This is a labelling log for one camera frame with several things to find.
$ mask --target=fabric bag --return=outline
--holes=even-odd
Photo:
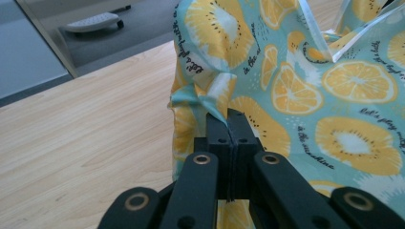
[[[390,2],[344,0],[320,31],[305,0],[181,1],[174,179],[205,115],[232,108],[318,192],[359,188],[405,218],[405,1]],[[220,202],[218,227],[253,227],[247,206]]]

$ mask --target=light wood surface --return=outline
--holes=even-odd
[[[309,3],[329,29],[339,4]],[[121,192],[168,185],[175,66],[169,42],[0,108],[0,228],[96,228]]]

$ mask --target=floor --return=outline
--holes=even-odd
[[[143,0],[113,11],[124,22],[79,36],[63,31],[79,75],[93,72],[173,39],[173,12],[179,0]]]

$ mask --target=black mount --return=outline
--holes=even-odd
[[[218,199],[249,199],[256,228],[405,228],[364,191],[315,192],[283,156],[263,150],[240,112],[228,110],[227,126],[208,114],[194,145],[176,182],[122,193],[98,228],[215,228]]]

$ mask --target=white object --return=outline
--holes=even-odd
[[[123,27],[123,22],[118,15],[110,12],[104,12],[96,16],[68,24],[63,29],[71,32],[97,31],[109,27],[115,23],[117,23],[120,29]]]

